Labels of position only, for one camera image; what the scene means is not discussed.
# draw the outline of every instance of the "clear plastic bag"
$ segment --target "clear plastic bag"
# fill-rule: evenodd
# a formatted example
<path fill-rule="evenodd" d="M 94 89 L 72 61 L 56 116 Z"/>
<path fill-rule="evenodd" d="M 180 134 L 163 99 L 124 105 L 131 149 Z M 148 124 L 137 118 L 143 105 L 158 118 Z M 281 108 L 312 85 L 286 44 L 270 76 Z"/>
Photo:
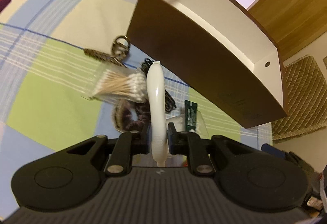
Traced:
<path fill-rule="evenodd" d="M 83 97 L 109 103 L 115 103 L 117 99 L 144 103 L 148 97 L 146 76 L 140 69 L 103 62 L 86 85 Z"/>

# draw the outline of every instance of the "black cord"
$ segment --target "black cord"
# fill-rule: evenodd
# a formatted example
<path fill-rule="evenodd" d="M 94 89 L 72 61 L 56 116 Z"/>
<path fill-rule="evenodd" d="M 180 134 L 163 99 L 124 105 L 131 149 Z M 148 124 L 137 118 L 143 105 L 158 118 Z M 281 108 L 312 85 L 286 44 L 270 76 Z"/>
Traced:
<path fill-rule="evenodd" d="M 145 75 L 148 75 L 148 71 L 150 69 L 150 66 L 153 64 L 153 61 L 149 58 L 146 58 L 144 62 L 141 63 L 141 70 L 145 73 Z M 171 112 L 172 110 L 176 109 L 176 103 L 173 97 L 165 90 L 166 97 L 165 97 L 165 111 L 166 113 Z"/>

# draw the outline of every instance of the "wooden panel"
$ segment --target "wooden panel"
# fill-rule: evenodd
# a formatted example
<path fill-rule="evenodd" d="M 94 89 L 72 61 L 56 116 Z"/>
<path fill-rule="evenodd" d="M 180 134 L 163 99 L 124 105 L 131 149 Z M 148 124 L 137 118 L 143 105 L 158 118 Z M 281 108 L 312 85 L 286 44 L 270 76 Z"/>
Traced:
<path fill-rule="evenodd" d="M 259 0 L 249 12 L 286 60 L 327 31 L 327 0 Z"/>

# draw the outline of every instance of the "ribbed black surface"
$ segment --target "ribbed black surface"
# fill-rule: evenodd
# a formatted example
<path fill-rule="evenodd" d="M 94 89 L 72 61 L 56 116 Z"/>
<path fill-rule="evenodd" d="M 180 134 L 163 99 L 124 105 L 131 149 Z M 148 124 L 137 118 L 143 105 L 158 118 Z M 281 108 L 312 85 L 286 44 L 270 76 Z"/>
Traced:
<path fill-rule="evenodd" d="M 5 224 L 293 224 L 308 218 L 300 209 L 258 213 L 233 204 L 211 178 L 187 168 L 134 167 L 108 179 L 87 203 L 63 212 L 19 209 Z"/>

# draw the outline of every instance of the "green tube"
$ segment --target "green tube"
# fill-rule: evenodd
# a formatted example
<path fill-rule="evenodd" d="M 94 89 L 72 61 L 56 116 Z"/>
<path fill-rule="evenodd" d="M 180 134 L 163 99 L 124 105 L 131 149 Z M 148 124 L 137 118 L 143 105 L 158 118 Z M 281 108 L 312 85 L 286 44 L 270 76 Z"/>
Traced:
<path fill-rule="evenodd" d="M 185 131 L 195 133 L 197 126 L 197 103 L 185 100 Z"/>

